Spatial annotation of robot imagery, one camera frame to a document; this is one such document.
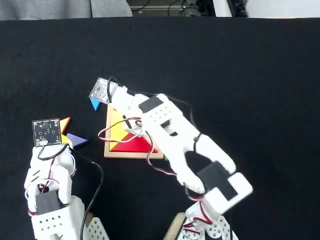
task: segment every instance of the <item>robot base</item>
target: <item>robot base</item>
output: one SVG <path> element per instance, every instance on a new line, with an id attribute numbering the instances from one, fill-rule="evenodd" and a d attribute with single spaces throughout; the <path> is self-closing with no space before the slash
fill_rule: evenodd
<path id="1" fill-rule="evenodd" d="M 81 199 L 71 196 L 70 204 L 60 210 L 31 218 L 34 236 L 38 240 L 79 240 L 85 213 Z M 100 219 L 93 217 L 83 230 L 84 240 L 109 240 Z"/>
<path id="2" fill-rule="evenodd" d="M 201 234 L 192 231 L 186 231 L 183 224 L 189 222 L 186 220 L 183 212 L 178 213 L 163 240 L 230 240 L 230 226 L 223 216 L 213 220 L 212 225 L 208 225 Z M 232 231 L 232 239 L 238 240 L 235 232 Z"/>

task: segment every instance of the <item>white wire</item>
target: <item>white wire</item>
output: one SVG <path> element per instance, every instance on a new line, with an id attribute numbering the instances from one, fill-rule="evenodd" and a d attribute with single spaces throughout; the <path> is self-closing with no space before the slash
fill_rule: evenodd
<path id="1" fill-rule="evenodd" d="M 25 197 L 26 200 L 28 200 L 28 198 L 29 198 L 29 197 L 28 197 L 28 190 L 29 190 L 29 188 L 30 188 L 33 184 L 41 184 L 40 181 L 54 182 L 54 183 L 56 183 L 56 184 L 60 184 L 57 180 L 54 180 L 54 179 L 52 179 L 52 178 L 37 179 L 37 180 L 31 182 L 31 183 L 26 187 L 26 189 L 25 189 L 25 191 L 24 191 L 24 197 Z"/>
<path id="2" fill-rule="evenodd" d="M 165 170 L 162 170 L 161 168 L 158 168 L 158 167 L 155 167 L 152 165 L 152 163 L 150 162 L 150 154 L 154 152 L 155 150 L 155 147 L 156 147 L 156 144 L 154 143 L 154 140 L 152 139 L 152 137 L 150 135 L 148 135 L 149 138 L 150 138 L 150 141 L 151 141 L 151 145 L 152 145 L 152 149 L 151 151 L 148 152 L 147 156 L 146 156 L 146 161 L 147 163 L 153 167 L 155 170 L 159 171 L 159 172 L 162 172 L 164 174 L 167 174 L 167 175 L 171 175 L 171 176 L 176 176 L 177 174 L 174 173 L 174 172 L 168 172 L 168 171 L 165 171 Z"/>
<path id="3" fill-rule="evenodd" d="M 138 132 L 137 134 L 135 134 L 133 137 L 129 138 L 128 140 L 119 140 L 119 139 L 113 139 L 113 138 L 104 138 L 104 137 L 100 137 L 99 136 L 99 139 L 100 140 L 103 140 L 103 141 L 106 141 L 106 142 L 116 142 L 116 143 L 122 143 L 122 144 L 125 144 L 125 143 L 128 143 L 130 142 L 131 140 L 135 139 L 136 137 L 138 137 L 141 133 L 143 132 L 143 130 L 141 129 L 140 132 Z"/>
<path id="4" fill-rule="evenodd" d="M 125 122 L 125 121 L 128 121 L 128 120 L 140 120 L 140 119 L 141 119 L 140 117 L 136 117 L 136 116 L 134 116 L 134 117 L 127 117 L 127 118 L 123 119 L 122 121 L 117 122 L 116 124 L 119 124 L 119 123 L 122 123 L 122 122 Z M 137 136 L 139 136 L 139 135 L 142 133 L 142 130 L 141 130 L 141 132 L 139 132 L 139 134 L 136 134 L 134 137 L 132 137 L 131 139 L 129 139 L 129 140 L 127 140 L 127 141 L 121 141 L 121 140 L 119 140 L 119 139 L 104 138 L 104 137 L 101 137 L 101 136 L 100 136 L 103 132 L 111 129 L 111 128 L 114 127 L 116 124 L 114 124 L 114 125 L 112 125 L 112 126 L 109 126 L 109 127 L 106 127 L 106 128 L 104 128 L 104 129 L 102 129 L 101 131 L 99 131 L 99 132 L 98 132 L 98 138 L 99 138 L 100 140 L 102 140 L 102 141 L 107 141 L 107 142 L 128 143 L 128 142 L 130 142 L 132 139 L 136 138 Z"/>
<path id="5" fill-rule="evenodd" d="M 73 169 L 72 169 L 72 173 L 70 174 L 70 176 L 73 176 L 76 172 L 76 160 L 75 160 L 75 157 L 70 153 L 70 152 L 63 152 L 61 155 L 63 154 L 68 154 L 72 157 L 72 160 L 73 160 Z"/>

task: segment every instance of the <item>white wall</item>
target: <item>white wall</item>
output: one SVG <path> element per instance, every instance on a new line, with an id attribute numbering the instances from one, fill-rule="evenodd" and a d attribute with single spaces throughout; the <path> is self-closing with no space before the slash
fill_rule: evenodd
<path id="1" fill-rule="evenodd" d="M 248 0 L 250 18 L 320 17 L 320 0 Z"/>

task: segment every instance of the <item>blue tangram piece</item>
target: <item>blue tangram piece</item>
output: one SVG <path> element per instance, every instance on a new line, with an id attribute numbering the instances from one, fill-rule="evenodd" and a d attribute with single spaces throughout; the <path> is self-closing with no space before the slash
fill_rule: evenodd
<path id="1" fill-rule="evenodd" d="M 92 103 L 92 106 L 94 107 L 94 110 L 97 111 L 100 106 L 100 102 L 92 97 L 90 97 L 90 101 Z"/>
<path id="2" fill-rule="evenodd" d="M 84 139 L 82 137 L 79 137 L 70 133 L 68 133 L 66 137 L 71 140 L 74 148 L 88 142 L 87 139 Z"/>

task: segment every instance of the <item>purple tangram piece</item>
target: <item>purple tangram piece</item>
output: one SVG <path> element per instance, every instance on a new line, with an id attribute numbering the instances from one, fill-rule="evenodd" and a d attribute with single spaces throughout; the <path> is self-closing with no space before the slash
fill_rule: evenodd
<path id="1" fill-rule="evenodd" d="M 70 133 L 68 133 L 66 137 L 71 140 L 74 148 L 88 142 L 87 139 L 84 139 L 82 137 L 79 137 Z"/>

